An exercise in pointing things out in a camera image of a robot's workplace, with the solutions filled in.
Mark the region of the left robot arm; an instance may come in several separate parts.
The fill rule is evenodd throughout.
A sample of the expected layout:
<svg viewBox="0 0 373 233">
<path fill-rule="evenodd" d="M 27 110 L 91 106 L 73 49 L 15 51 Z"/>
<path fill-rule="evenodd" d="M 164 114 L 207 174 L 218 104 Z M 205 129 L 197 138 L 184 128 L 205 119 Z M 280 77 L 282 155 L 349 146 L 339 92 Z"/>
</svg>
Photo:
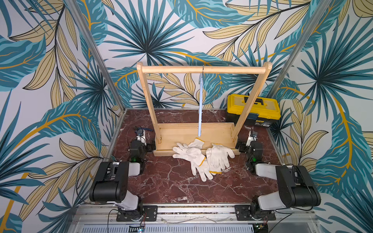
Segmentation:
<svg viewBox="0 0 373 233">
<path fill-rule="evenodd" d="M 146 154 L 156 149 L 155 142 L 145 144 L 133 140 L 129 161 L 102 162 L 89 191 L 91 202 L 114 204 L 120 212 L 143 212 L 141 198 L 128 190 L 128 179 L 141 175 L 146 166 Z"/>
</svg>

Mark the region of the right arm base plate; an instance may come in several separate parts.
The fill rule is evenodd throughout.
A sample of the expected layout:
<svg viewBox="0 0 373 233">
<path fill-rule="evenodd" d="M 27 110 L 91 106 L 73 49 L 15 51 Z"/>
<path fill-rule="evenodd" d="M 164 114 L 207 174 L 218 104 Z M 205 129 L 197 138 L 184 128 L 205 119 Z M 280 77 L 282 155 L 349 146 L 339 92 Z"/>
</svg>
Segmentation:
<svg viewBox="0 0 373 233">
<path fill-rule="evenodd" d="M 272 210 L 261 210 L 259 207 L 251 205 L 235 205 L 234 209 L 237 221 L 276 220 L 275 212 Z"/>
</svg>

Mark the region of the light blue clip hanger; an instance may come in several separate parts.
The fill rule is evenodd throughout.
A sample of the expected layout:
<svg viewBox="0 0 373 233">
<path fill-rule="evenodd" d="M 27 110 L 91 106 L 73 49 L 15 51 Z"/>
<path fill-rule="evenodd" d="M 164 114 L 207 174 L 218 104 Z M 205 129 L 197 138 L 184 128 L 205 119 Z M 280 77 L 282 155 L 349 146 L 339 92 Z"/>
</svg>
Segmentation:
<svg viewBox="0 0 373 233">
<path fill-rule="evenodd" d="M 198 111 L 198 137 L 202 135 L 202 112 L 203 112 L 203 81 L 204 66 L 202 66 L 202 73 L 199 76 L 200 96 L 199 96 L 199 111 Z"/>
</svg>

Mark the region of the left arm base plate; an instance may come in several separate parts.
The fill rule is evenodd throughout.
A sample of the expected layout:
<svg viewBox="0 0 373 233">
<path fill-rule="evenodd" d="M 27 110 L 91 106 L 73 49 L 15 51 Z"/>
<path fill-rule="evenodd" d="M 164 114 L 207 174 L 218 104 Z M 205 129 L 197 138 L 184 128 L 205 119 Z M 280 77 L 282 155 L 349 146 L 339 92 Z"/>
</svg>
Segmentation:
<svg viewBox="0 0 373 233">
<path fill-rule="evenodd" d="M 155 222 L 157 218 L 158 206 L 157 205 L 145 205 L 138 206 L 136 210 L 125 211 L 118 209 L 117 222 L 130 222 L 130 221 L 141 221 Z"/>
</svg>

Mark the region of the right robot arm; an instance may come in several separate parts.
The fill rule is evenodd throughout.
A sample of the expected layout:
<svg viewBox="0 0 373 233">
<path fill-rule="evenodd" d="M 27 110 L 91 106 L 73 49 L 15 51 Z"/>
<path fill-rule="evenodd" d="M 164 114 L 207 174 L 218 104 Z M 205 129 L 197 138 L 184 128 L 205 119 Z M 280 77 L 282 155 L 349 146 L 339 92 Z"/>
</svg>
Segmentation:
<svg viewBox="0 0 373 233">
<path fill-rule="evenodd" d="M 277 181 L 278 191 L 255 196 L 250 205 L 235 205 L 238 221 L 275 220 L 275 211 L 301 208 L 310 211 L 321 203 L 321 196 L 304 166 L 272 165 L 262 161 L 263 146 L 238 142 L 236 149 L 246 156 L 246 167 L 253 175 Z"/>
</svg>

